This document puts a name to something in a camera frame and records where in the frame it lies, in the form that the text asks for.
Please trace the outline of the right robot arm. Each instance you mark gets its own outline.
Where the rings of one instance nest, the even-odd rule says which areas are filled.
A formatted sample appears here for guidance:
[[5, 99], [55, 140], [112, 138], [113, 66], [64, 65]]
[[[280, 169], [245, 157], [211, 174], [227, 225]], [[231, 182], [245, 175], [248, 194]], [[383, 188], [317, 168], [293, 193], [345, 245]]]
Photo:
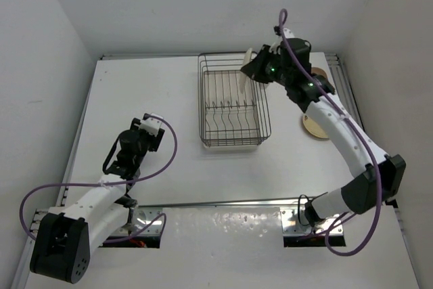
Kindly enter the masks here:
[[406, 163], [377, 146], [344, 108], [328, 79], [312, 71], [311, 46], [298, 38], [288, 44], [289, 49], [283, 43], [263, 45], [256, 55], [248, 49], [240, 70], [258, 83], [283, 86], [290, 100], [325, 131], [353, 176], [340, 189], [305, 204], [309, 225], [335, 214], [361, 215], [398, 192]]

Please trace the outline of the yellow patterned round plate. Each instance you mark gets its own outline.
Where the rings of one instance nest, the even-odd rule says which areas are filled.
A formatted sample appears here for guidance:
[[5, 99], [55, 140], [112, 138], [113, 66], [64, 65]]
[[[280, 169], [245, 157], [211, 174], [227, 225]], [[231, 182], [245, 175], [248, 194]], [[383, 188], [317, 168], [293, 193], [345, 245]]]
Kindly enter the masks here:
[[328, 140], [329, 137], [327, 133], [310, 117], [306, 114], [302, 116], [302, 126], [304, 130], [310, 134], [311, 136], [320, 139], [320, 140]]

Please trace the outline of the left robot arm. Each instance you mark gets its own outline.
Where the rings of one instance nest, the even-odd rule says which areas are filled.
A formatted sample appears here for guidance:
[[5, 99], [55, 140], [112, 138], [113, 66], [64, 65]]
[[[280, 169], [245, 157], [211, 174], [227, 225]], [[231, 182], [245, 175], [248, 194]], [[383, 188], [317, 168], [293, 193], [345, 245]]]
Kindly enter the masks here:
[[58, 213], [41, 219], [30, 259], [30, 272], [71, 284], [85, 274], [91, 255], [103, 244], [117, 244], [112, 235], [121, 228], [137, 238], [152, 225], [165, 226], [165, 214], [146, 220], [128, 192], [138, 181], [149, 152], [158, 150], [164, 136], [162, 117], [145, 114], [116, 138], [102, 164], [102, 175], [89, 190]]

